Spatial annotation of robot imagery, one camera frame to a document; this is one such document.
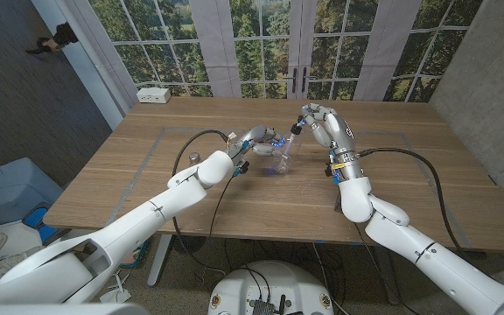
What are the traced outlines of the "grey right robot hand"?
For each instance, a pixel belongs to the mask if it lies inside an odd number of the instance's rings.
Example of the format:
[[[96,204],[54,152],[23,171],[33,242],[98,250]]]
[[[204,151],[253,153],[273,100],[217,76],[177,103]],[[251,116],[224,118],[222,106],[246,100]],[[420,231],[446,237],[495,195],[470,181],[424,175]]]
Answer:
[[[310,126],[315,140],[325,148],[355,151],[354,135],[347,122],[333,108],[309,103],[301,108],[305,124]]]

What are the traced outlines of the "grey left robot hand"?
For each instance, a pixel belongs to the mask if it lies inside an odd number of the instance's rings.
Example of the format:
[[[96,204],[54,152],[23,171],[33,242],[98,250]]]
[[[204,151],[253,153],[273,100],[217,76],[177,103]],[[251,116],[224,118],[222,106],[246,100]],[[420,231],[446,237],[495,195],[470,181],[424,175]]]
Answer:
[[[286,158],[285,154],[279,150],[279,147],[282,147],[286,142],[286,138],[272,128],[263,125],[255,126],[238,140],[239,144],[245,142],[248,143],[244,148],[245,151],[251,149],[260,156]]]

